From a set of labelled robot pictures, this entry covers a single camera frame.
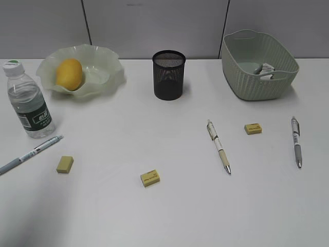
fruit bowl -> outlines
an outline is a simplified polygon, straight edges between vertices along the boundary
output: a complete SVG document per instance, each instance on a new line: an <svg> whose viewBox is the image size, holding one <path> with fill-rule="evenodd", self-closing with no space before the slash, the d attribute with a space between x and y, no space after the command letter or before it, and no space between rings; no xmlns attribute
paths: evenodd
<svg viewBox="0 0 329 247"><path fill-rule="evenodd" d="M74 91L55 84L56 69L63 60L68 58L75 58L82 65L82 82ZM44 89L83 97L100 93L105 87L115 85L115 76L123 70L118 58L115 52L99 46L85 44L62 48L41 62L36 75L40 77Z"/></svg>

white wall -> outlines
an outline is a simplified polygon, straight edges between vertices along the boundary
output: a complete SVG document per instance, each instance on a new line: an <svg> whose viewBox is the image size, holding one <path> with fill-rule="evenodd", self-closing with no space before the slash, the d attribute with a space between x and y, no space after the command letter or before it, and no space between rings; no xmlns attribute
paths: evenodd
<svg viewBox="0 0 329 247"><path fill-rule="evenodd" d="M0 5L0 58L44 58L89 43L80 0L12 0Z"/></svg>
<svg viewBox="0 0 329 247"><path fill-rule="evenodd" d="M164 49L217 58L228 0L84 0L94 45L121 58L151 58Z"/></svg>
<svg viewBox="0 0 329 247"><path fill-rule="evenodd" d="M253 29L276 37L295 57L329 58L327 0L231 0L225 34Z"/></svg>
<svg viewBox="0 0 329 247"><path fill-rule="evenodd" d="M120 58L176 49L217 58L228 0L84 0L94 45ZM326 0L231 0L225 34L254 29L298 58L329 58ZM44 58L88 44L81 0L12 0L0 7L0 58Z"/></svg>

pen holder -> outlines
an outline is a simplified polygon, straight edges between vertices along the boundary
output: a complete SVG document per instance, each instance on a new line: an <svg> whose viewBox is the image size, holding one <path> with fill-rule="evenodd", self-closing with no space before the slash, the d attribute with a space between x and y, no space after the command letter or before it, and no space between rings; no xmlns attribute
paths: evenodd
<svg viewBox="0 0 329 247"><path fill-rule="evenodd" d="M163 50L152 60L155 96L162 100L178 99L183 93L185 56L174 50Z"/></svg>

plastic bottle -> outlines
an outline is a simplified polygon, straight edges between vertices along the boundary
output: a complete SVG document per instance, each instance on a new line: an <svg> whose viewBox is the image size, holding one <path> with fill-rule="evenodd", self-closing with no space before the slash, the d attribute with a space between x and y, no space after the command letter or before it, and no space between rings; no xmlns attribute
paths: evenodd
<svg viewBox="0 0 329 247"><path fill-rule="evenodd" d="M55 125L38 85L24 73L20 61L8 61L3 65L3 69L8 77L9 100L26 133L32 138L51 134Z"/></svg>

pen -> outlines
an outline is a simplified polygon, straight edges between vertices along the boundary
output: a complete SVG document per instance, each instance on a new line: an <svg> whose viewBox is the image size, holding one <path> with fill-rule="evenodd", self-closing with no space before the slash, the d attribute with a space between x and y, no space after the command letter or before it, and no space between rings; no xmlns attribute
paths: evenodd
<svg viewBox="0 0 329 247"><path fill-rule="evenodd" d="M215 127L209 119L208 119L208 124L207 124L207 130L209 132L211 140L213 140L215 145L216 145L217 151L220 155L220 158L222 160L222 163L223 163L223 166L224 166L225 170L227 171L228 174L231 174L230 163L228 163L228 160L226 158L226 154L223 150L220 139L218 138L218 135L215 131Z"/></svg>
<svg viewBox="0 0 329 247"><path fill-rule="evenodd" d="M27 161L28 159L32 158L33 156L37 155L38 153L42 152L43 150L49 148L51 145L59 142L63 138L62 135L55 136L44 143L41 143L39 146L35 147L31 152L28 152L24 156L20 158L14 159L12 162L9 162L7 165L0 168L0 175L6 173L7 171L11 170L12 168L20 165L24 161Z"/></svg>
<svg viewBox="0 0 329 247"><path fill-rule="evenodd" d="M291 119L291 126L293 128L293 139L294 139L294 148L295 148L295 157L296 157L296 163L298 168L302 168L303 158L302 158L302 150L300 148L299 144L299 123L295 116Z"/></svg>

